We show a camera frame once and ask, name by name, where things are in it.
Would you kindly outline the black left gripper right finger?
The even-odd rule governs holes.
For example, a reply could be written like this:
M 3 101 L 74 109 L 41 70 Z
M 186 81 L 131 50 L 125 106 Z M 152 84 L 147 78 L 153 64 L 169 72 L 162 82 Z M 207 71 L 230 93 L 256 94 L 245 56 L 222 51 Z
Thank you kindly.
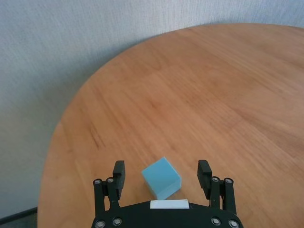
M 199 160 L 198 180 L 210 208 L 220 209 L 220 199 L 222 199 L 223 210 L 236 210 L 234 181 L 231 178 L 221 180 L 213 176 L 209 163 L 206 160 Z

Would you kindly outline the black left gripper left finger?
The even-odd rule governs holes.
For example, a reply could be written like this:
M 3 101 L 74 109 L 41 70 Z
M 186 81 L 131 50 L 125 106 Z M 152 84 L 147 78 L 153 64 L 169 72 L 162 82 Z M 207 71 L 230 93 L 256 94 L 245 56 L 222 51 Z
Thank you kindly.
M 106 180 L 96 179 L 93 181 L 95 196 L 95 211 L 105 210 L 105 197 L 108 197 L 110 209 L 120 208 L 119 200 L 125 180 L 125 164 L 124 161 L 116 161 L 112 173 L 112 177 Z

